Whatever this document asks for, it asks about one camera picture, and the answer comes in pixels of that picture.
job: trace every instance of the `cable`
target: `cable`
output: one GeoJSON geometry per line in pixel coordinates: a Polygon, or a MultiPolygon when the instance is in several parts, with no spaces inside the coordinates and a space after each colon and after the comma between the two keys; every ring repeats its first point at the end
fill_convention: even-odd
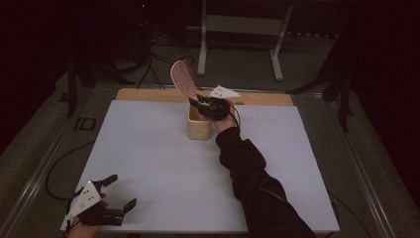
{"type": "MultiPolygon", "coordinates": [[[[327,190],[327,192],[334,199],[338,200],[350,212],[350,214],[352,214],[356,218],[356,220],[359,222],[359,224],[362,226],[362,228],[364,229],[365,233],[367,234],[367,237],[371,238],[370,233],[368,232],[368,229],[364,226],[364,224],[362,223],[362,221],[355,215],[355,213],[342,200],[340,200],[336,195],[334,195],[333,192],[331,192],[330,190],[327,190]]],[[[325,238],[331,237],[333,234],[330,233],[325,238]]]]}
{"type": "Polygon", "coordinates": [[[50,196],[50,197],[52,197],[52,198],[54,198],[54,199],[57,199],[57,200],[68,200],[68,197],[60,197],[60,196],[57,196],[57,195],[54,195],[51,191],[50,191],[50,188],[49,188],[49,179],[50,179],[50,176],[51,176],[51,174],[52,174],[52,171],[53,171],[53,169],[55,168],[55,166],[60,162],[60,161],[62,161],[62,159],[64,159],[65,157],[67,157],[68,155],[70,155],[70,154],[72,154],[72,153],[74,153],[74,152],[76,152],[76,151],[78,151],[78,150],[80,150],[80,149],[82,149],[82,148],[84,148],[84,147],[87,147],[87,146],[90,146],[90,145],[92,145],[92,144],[94,144],[95,143],[95,141],[91,141],[91,142],[89,142],[89,143],[86,143],[86,144],[84,144],[84,145],[81,145],[81,146],[79,146],[79,147],[76,147],[76,148],[74,148],[74,149],[72,149],[72,150],[70,150],[70,151],[68,151],[68,152],[66,152],[66,153],[64,153],[62,156],[60,156],[60,157],[58,157],[58,159],[52,164],[52,167],[49,169],[49,172],[47,173],[47,177],[46,177],[46,192],[47,192],[47,194],[50,196]]]}

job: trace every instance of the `black sleeve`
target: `black sleeve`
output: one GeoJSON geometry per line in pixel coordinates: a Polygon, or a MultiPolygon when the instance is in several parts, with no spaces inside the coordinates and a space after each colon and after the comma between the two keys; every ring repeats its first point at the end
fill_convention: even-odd
{"type": "Polygon", "coordinates": [[[220,163],[230,170],[235,198],[244,209],[251,234],[258,237],[316,237],[287,202],[281,183],[265,171],[265,159],[237,127],[216,138],[220,163]]]}

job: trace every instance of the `white tabletop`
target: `white tabletop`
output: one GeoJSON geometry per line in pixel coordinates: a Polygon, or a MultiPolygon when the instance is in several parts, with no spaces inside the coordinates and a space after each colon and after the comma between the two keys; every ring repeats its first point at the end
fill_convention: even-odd
{"type": "MultiPolygon", "coordinates": [[[[190,140],[188,107],[183,102],[112,102],[79,184],[118,175],[103,188],[109,208],[122,208],[133,198],[138,204],[122,226],[102,230],[247,232],[229,171],[219,163],[215,133],[207,141],[190,140]]],[[[317,233],[338,231],[297,108],[236,107],[243,139],[250,138],[262,152],[267,172],[283,184],[300,217],[317,233]]]]}

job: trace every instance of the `small box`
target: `small box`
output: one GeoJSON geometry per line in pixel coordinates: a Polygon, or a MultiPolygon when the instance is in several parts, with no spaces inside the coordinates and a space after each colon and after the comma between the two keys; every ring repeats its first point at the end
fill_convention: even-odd
{"type": "Polygon", "coordinates": [[[191,140],[207,140],[212,135],[211,122],[203,121],[197,108],[190,106],[188,110],[188,137],[191,140]]]}

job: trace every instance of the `hand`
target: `hand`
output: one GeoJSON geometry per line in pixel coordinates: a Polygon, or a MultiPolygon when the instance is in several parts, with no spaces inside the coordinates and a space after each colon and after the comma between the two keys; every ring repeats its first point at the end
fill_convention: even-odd
{"type": "MultiPolygon", "coordinates": [[[[100,201],[101,205],[107,206],[108,202],[100,201]]],[[[79,218],[76,216],[71,223],[71,229],[68,232],[67,238],[94,238],[96,232],[99,231],[101,226],[90,226],[90,225],[83,225],[79,218]]]]}
{"type": "MultiPolygon", "coordinates": [[[[229,101],[229,100],[228,100],[228,102],[229,102],[229,105],[230,105],[230,114],[235,115],[234,103],[232,101],[229,101]]],[[[228,115],[223,120],[212,121],[212,122],[213,122],[214,127],[216,128],[216,131],[217,131],[218,134],[220,134],[221,132],[223,132],[224,130],[226,130],[228,128],[236,126],[236,122],[231,115],[228,115]]]]}

